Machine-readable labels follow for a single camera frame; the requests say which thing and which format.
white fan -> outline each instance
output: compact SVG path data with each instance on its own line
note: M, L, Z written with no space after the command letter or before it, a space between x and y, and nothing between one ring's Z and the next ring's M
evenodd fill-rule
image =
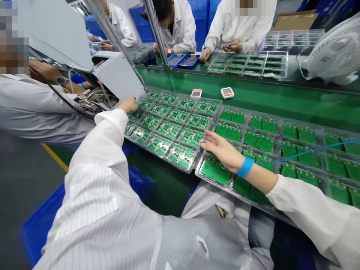
M300 71L309 71L307 80L320 77L342 86L355 81L360 70L360 12L327 32L299 65Z

black hair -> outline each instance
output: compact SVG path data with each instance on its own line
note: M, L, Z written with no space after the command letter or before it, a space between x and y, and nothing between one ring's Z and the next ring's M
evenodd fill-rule
M172 0L153 0L155 13L158 21L164 21L173 12Z

blue cable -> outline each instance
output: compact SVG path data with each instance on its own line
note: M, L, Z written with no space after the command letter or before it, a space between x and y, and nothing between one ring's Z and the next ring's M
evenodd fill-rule
M327 145L327 146L324 146L324 147L320 147L320 148L316 148L316 149L313 149L313 150L310 150L310 151L307 151L307 152L304 152L304 153L301 153L301 154L297 154L295 156L292 156L292 157L289 157L289 158L286 158L286 159L283 159L283 160L280 160L280 161L275 161L275 162L271 162L271 163L256 163L257 165L271 165L271 164L276 164L276 163L280 163L280 162L284 162L284 161L288 161L289 159L292 159L292 158L295 158L297 156L302 156L304 154L308 154L308 153L311 153L311 152L316 152L316 151L319 151L319 150L322 150L322 149L326 149L326 148L329 148L329 147L334 147L334 146L338 146L338 145L342 145L342 144L348 144L348 143L360 143L360 139L356 139L356 140L351 140L351 141L346 141L346 142L339 142L337 144L331 144L331 145Z

wristwatch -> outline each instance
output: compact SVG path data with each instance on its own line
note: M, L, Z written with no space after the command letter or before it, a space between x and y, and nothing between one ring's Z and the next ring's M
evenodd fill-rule
M67 78L64 77L59 77L56 79L56 82L61 85L64 86L65 84L67 84L69 82L69 80Z

gray floor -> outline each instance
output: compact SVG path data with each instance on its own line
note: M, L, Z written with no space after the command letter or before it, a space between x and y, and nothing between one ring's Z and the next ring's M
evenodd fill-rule
M39 143L0 131L0 269L30 269L20 227L64 176Z

